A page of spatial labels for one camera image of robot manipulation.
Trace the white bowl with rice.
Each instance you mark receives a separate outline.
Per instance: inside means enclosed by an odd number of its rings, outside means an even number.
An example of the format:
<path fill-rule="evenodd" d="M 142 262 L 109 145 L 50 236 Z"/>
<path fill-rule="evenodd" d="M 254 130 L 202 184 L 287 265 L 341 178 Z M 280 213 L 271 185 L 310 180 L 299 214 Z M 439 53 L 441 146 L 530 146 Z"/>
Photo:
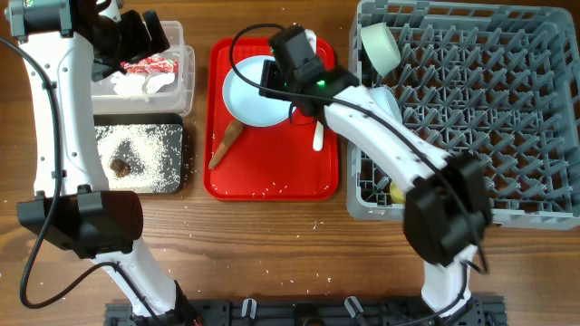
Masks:
<path fill-rule="evenodd" d="M 371 97 L 387 113 L 391 114 L 398 122 L 402 122 L 401 109 L 392 91 L 386 87 L 370 89 Z"/>

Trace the white napkin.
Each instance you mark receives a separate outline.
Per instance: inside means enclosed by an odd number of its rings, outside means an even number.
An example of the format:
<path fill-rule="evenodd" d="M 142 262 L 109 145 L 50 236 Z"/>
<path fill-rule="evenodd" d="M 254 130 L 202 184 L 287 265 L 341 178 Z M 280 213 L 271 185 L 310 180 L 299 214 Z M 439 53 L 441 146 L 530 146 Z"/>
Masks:
<path fill-rule="evenodd" d="M 176 80 L 173 72 L 155 72 L 150 74 L 116 72 L 111 76 L 113 90 L 122 96 L 141 96 L 153 94 Z"/>

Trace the white plastic spoon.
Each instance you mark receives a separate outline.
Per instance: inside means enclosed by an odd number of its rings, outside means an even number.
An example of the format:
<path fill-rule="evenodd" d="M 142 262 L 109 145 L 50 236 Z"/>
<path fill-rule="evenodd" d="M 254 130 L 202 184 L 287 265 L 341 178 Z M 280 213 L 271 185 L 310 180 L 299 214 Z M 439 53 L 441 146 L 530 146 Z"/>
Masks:
<path fill-rule="evenodd" d="M 313 150 L 320 152 L 324 147 L 324 126 L 320 121 L 316 122 L 313 138 Z"/>

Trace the red snack wrapper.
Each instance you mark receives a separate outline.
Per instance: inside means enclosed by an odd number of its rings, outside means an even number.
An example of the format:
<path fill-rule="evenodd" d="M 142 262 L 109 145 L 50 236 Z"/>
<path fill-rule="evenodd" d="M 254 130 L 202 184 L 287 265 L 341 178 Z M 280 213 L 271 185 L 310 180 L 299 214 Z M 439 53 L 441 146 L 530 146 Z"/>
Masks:
<path fill-rule="evenodd" d="M 136 63 L 123 62 L 121 67 L 128 73 L 175 73 L 179 70 L 179 62 L 155 54 Z"/>

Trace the large white plate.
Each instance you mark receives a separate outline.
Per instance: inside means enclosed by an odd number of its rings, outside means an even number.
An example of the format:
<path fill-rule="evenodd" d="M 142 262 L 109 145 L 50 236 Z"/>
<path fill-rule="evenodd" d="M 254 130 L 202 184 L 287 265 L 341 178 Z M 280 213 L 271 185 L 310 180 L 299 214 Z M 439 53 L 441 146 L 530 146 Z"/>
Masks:
<path fill-rule="evenodd" d="M 273 60 L 272 56 L 252 56 L 239 62 L 237 69 L 250 81 L 260 83 L 264 62 Z M 229 113 L 251 127 L 271 127 L 288 119 L 289 101 L 261 96 L 258 88 L 243 81 L 233 70 L 224 80 L 222 97 Z"/>

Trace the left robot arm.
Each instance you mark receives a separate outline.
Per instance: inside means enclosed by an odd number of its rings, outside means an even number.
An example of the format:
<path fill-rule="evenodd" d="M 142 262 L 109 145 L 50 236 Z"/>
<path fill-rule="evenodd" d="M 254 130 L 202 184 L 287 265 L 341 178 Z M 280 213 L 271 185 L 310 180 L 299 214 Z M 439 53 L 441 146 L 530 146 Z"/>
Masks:
<path fill-rule="evenodd" d="M 11 0 L 5 18 L 5 44 L 28 73 L 37 146 L 34 199 L 17 205 L 20 224 L 104 270 L 130 300 L 130 322 L 199 325 L 143 240 L 139 197 L 110 189 L 95 137 L 92 84 L 169 49 L 158 15 L 117 1 Z"/>

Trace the mint green bowl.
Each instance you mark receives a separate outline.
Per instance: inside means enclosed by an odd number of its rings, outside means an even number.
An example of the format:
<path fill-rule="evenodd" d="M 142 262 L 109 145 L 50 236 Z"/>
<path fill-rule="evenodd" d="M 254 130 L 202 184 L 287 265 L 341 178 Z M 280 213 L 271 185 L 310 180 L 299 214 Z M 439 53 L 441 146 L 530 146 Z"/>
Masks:
<path fill-rule="evenodd" d="M 372 67 L 384 77 L 401 62 L 401 53 L 391 30 L 385 23 L 364 27 L 361 30 L 362 46 Z"/>

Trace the brown carrot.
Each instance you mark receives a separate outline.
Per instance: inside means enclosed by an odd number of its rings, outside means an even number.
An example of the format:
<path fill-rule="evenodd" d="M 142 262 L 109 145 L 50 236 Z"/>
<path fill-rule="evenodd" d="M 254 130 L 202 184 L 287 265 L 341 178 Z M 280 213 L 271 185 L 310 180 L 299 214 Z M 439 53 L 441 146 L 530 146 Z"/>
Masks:
<path fill-rule="evenodd" d="M 208 162 L 208 168 L 216 168 L 223 157 L 227 154 L 228 150 L 235 143 L 237 138 L 244 131 L 245 125 L 239 120 L 232 120 L 226 127 L 223 135 L 223 139 L 219 143 L 217 150 L 212 156 L 211 160 Z"/>

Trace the brown food scrap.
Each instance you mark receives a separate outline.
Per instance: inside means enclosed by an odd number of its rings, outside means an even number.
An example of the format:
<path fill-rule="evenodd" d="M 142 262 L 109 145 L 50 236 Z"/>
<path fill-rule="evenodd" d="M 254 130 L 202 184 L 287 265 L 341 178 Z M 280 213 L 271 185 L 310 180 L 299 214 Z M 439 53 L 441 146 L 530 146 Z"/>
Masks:
<path fill-rule="evenodd" d="M 127 177 L 131 173 L 131 166 L 120 158 L 116 158 L 111 162 L 110 169 L 116 178 Z"/>

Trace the yellow plastic cup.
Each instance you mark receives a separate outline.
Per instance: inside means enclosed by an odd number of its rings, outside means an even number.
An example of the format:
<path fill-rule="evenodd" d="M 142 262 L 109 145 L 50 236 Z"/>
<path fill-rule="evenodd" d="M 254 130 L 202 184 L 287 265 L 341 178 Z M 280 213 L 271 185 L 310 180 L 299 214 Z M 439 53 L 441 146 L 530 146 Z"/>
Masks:
<path fill-rule="evenodd" d="M 394 204 L 404 205 L 406 203 L 405 194 L 401 191 L 401 189 L 393 181 L 390 183 L 389 193 L 391 196 L 391 201 Z"/>

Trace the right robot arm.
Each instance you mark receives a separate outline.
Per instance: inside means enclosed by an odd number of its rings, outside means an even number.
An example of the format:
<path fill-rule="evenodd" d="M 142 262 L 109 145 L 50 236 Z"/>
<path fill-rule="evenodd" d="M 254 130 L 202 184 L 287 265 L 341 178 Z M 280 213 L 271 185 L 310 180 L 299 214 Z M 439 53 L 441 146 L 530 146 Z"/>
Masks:
<path fill-rule="evenodd" d="M 442 319 L 459 312 L 471 297 L 472 258 L 483 253 L 480 242 L 492 222 L 479 160 L 431 145 L 387 113 L 348 70 L 327 69 L 303 26 L 278 27 L 268 45 L 274 61 L 260 94 L 321 117 L 391 178 L 405 198 L 403 233 L 424 262 L 422 300 Z"/>

